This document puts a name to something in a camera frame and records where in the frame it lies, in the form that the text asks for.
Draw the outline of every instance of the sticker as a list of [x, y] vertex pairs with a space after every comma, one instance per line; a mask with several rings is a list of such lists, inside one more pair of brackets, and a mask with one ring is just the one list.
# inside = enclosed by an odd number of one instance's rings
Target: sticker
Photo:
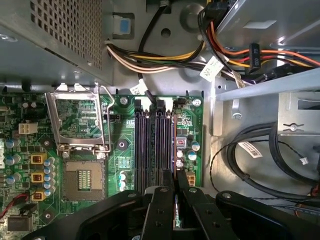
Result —
[[236, 86], [238, 87], [238, 89], [244, 88], [246, 85], [245, 85], [244, 81], [241, 79], [240, 73], [238, 73], [236, 71], [232, 71], [232, 74], [234, 76], [235, 83], [236, 83]]
[[309, 163], [308, 158], [304, 157], [304, 158], [300, 158], [300, 161], [302, 162], [302, 165], [306, 165]]
[[239, 146], [246, 150], [254, 159], [263, 157], [261, 152], [248, 141], [238, 142]]
[[224, 65], [215, 56], [212, 56], [200, 72], [200, 76], [211, 83], [223, 67]]
[[148, 88], [145, 84], [145, 81], [143, 79], [139, 79], [139, 84], [130, 88], [130, 92], [133, 95], [145, 95], [145, 91], [147, 91]]

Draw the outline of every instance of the green circuit board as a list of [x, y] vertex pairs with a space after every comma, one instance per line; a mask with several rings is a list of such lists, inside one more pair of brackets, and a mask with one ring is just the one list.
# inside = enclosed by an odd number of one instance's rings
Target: green circuit board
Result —
[[[127, 104], [121, 103], [123, 97], [127, 99]], [[55, 191], [49, 197], [42, 195], [42, 200], [35, 200], [35, 195], [28, 199], [27, 203], [35, 203], [37, 206], [32, 214], [33, 231], [120, 191], [133, 190], [135, 188], [135, 96], [114, 95], [114, 98], [115, 105], [110, 112], [111, 153], [106, 160], [97, 160], [92, 153], [82, 151], [75, 151], [69, 160], [66, 160], [57, 155], [52, 123], [43, 93], [6, 93], [0, 96], [0, 210], [3, 211], [15, 196], [30, 189], [34, 191], [32, 194], [43, 192], [44, 183], [33, 182], [33, 174], [42, 173], [45, 168], [43, 164], [33, 164], [33, 160], [39, 156], [54, 159], [52, 163], [54, 168], [51, 169], [54, 175], [51, 176]], [[192, 96], [170, 96], [170, 98], [174, 101], [183, 98], [185, 101], [185, 104], [175, 110], [176, 133], [180, 139], [186, 141], [185, 147], [181, 150], [183, 169], [195, 177], [195, 186], [201, 186], [203, 99]], [[194, 105], [194, 100], [200, 100], [200, 105]], [[107, 95], [101, 95], [100, 102], [103, 109], [110, 99]], [[96, 124], [93, 102], [63, 100], [57, 102], [57, 108], [62, 120], [60, 128], [62, 136], [92, 139], [101, 135]], [[21, 123], [37, 123], [37, 133], [20, 134]], [[103, 128], [107, 132], [106, 119], [103, 120]], [[8, 148], [6, 141], [11, 139], [15, 140], [15, 146]], [[194, 142], [197, 142], [200, 148], [196, 150], [196, 160], [189, 160], [188, 154], [192, 151], [191, 144]], [[19, 162], [14, 165], [5, 164], [6, 158], [10, 156], [18, 156]], [[8, 184], [7, 178], [15, 174], [18, 174], [20, 179], [14, 184]], [[0, 240], [20, 239], [29, 233], [29, 231], [7, 229], [7, 217], [18, 215], [22, 205], [12, 207], [0, 220]]]

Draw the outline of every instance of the black ram slot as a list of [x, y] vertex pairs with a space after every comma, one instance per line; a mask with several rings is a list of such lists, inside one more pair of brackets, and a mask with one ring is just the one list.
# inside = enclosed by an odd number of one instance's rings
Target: black ram slot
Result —
[[150, 178], [150, 119], [147, 113], [135, 113], [134, 189], [144, 193]]
[[155, 120], [155, 185], [162, 184], [163, 170], [171, 170], [172, 162], [172, 117], [159, 110]]

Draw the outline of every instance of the metal bracket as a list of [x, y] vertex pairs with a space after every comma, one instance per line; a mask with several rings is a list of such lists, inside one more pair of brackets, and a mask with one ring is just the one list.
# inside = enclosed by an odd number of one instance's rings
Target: metal bracket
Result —
[[242, 118], [242, 114], [239, 110], [240, 99], [234, 99], [232, 101], [232, 118], [240, 120]]
[[[105, 132], [103, 127], [102, 110], [100, 102], [100, 88], [103, 88], [111, 99], [111, 103], [105, 108], [107, 114], [108, 142], [105, 141]], [[62, 152], [62, 157], [68, 158], [73, 150], [88, 150], [97, 155], [97, 159], [105, 159], [106, 154], [110, 153], [111, 148], [111, 130], [110, 130], [110, 108], [115, 104], [115, 99], [109, 90], [99, 83], [95, 82], [95, 88], [90, 91], [80, 85], [74, 84], [74, 89], [69, 89], [65, 83], [62, 83], [54, 92], [46, 92], [46, 104], [51, 119], [54, 140], [57, 145], [57, 152]], [[71, 138], [60, 134], [60, 127], [63, 121], [60, 119], [57, 109], [57, 100], [88, 100], [95, 104], [96, 120], [95, 125], [101, 131], [98, 138]]]

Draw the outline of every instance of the white label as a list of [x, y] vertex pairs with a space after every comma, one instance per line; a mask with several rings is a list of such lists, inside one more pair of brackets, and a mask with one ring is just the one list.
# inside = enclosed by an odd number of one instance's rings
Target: white label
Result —
[[306, 158], [306, 157], [300, 158], [300, 161], [302, 162], [302, 165], [306, 165], [309, 163], [308, 158]]
[[145, 95], [145, 91], [147, 91], [148, 88], [145, 84], [145, 81], [143, 79], [139, 79], [139, 84], [130, 88], [130, 92], [133, 95]]
[[211, 83], [223, 67], [224, 65], [215, 56], [212, 56], [200, 72], [200, 76]]
[[248, 141], [238, 142], [239, 146], [246, 150], [254, 159], [263, 157], [261, 152]]

